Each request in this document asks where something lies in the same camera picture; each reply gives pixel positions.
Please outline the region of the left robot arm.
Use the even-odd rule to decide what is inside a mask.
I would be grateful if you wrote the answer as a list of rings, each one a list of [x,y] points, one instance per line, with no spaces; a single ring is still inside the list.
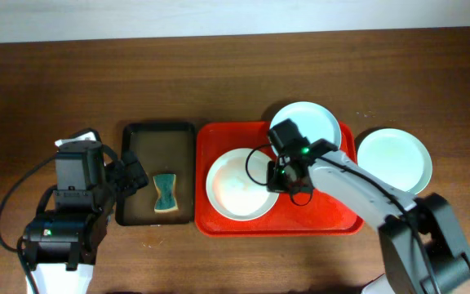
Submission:
[[[149,183],[136,155],[97,140],[72,140],[54,156],[56,185],[42,196],[19,239],[29,293],[84,293],[118,200]]]

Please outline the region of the green and yellow sponge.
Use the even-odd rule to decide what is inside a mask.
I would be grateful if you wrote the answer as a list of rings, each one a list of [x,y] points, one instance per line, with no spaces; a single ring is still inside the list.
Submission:
[[[156,213],[173,212],[178,209],[175,197],[176,174],[158,174],[153,178],[157,191],[157,201],[154,211]]]

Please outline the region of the white plate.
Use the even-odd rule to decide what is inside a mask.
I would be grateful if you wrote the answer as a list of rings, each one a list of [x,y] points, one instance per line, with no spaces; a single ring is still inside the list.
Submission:
[[[269,212],[279,197],[264,185],[270,161],[268,155],[248,148],[219,156],[206,176],[211,206],[233,221],[252,221]]]

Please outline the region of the mint green plate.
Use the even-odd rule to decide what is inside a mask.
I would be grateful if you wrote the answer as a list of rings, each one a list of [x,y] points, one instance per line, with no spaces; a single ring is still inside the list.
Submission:
[[[385,183],[412,193],[422,192],[432,178],[432,159],[424,144],[407,131],[381,128],[363,138],[357,163]]]

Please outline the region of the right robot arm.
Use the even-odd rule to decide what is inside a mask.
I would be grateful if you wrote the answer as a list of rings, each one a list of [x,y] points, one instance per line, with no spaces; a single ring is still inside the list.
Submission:
[[[420,198],[381,181],[330,142],[309,142],[290,119],[268,139],[278,152],[268,163],[268,191],[328,194],[377,231],[385,272],[362,292],[450,293],[470,280],[470,246],[441,195]]]

